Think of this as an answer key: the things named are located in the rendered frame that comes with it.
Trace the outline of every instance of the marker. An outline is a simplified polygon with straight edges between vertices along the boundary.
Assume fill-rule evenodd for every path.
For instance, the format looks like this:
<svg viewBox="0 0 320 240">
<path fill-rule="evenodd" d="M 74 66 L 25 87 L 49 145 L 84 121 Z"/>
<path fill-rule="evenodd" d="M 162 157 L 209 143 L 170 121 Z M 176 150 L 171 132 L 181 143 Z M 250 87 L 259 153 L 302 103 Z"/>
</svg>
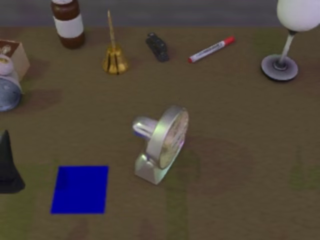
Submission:
<svg viewBox="0 0 320 240">
<path fill-rule="evenodd" d="M 236 39 L 234 36 L 227 37 L 225 40 L 220 41 L 220 42 L 192 55 L 191 57 L 188 58 L 188 62 L 192 64 L 200 59 L 203 59 L 204 57 L 206 57 L 210 54 L 213 54 L 214 52 L 217 52 L 218 50 L 223 49 L 224 47 L 232 44 L 235 40 Z"/>
</svg>

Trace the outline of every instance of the blue square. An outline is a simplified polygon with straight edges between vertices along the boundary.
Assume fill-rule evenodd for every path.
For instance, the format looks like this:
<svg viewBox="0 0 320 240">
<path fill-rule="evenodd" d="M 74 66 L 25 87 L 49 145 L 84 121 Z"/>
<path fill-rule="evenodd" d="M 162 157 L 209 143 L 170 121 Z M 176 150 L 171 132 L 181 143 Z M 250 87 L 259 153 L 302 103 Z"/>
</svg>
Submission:
<svg viewBox="0 0 320 240">
<path fill-rule="evenodd" d="M 108 166 L 60 166 L 51 214 L 104 214 Z"/>
</svg>

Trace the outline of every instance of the golden bell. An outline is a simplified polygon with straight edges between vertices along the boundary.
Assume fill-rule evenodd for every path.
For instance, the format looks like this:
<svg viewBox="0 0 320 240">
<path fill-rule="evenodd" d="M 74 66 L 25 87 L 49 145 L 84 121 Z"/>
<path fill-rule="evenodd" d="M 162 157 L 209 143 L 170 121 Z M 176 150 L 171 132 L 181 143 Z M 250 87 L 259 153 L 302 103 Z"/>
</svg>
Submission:
<svg viewBox="0 0 320 240">
<path fill-rule="evenodd" d="M 128 70 L 128 63 L 119 45 L 115 48 L 109 46 L 105 52 L 105 59 L 102 63 L 103 70 L 108 74 L 119 75 Z"/>
</svg>

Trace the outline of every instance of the wine glass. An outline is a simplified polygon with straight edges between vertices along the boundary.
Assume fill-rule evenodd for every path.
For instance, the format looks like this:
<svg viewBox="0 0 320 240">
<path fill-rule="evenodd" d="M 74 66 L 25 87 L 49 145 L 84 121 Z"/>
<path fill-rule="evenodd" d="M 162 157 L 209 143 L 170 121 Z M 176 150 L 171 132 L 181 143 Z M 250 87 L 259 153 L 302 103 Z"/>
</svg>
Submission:
<svg viewBox="0 0 320 240">
<path fill-rule="evenodd" d="M 292 41 L 297 33 L 314 29 L 320 24 L 319 0 L 278 0 L 277 17 L 288 29 L 288 37 L 282 54 L 265 57 L 261 63 L 263 73 L 278 82 L 288 82 L 298 74 L 298 66 L 288 57 Z"/>
</svg>

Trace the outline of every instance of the brown table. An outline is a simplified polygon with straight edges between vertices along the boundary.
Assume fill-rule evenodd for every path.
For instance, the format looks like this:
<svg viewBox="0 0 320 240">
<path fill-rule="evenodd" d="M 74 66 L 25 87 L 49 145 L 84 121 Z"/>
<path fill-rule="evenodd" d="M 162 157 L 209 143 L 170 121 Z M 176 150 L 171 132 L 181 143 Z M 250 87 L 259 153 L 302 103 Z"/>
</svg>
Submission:
<svg viewBox="0 0 320 240">
<path fill-rule="evenodd" d="M 171 60 L 145 44 L 156 32 Z M 297 79 L 277 84 L 260 62 L 280 53 L 283 28 L 116 28 L 130 71 L 102 71 L 107 29 L 79 50 L 53 28 L 2 28 L 31 68 L 21 106 L 0 113 L 27 188 L 0 197 L 6 240 L 315 240 L 320 235 L 320 31 L 297 35 Z M 237 42 L 195 64 L 187 58 L 229 35 Z M 183 151 L 153 186 L 134 176 L 143 140 L 137 116 L 189 110 Z M 50 215 L 58 165 L 110 167 L 107 213 Z"/>
</svg>

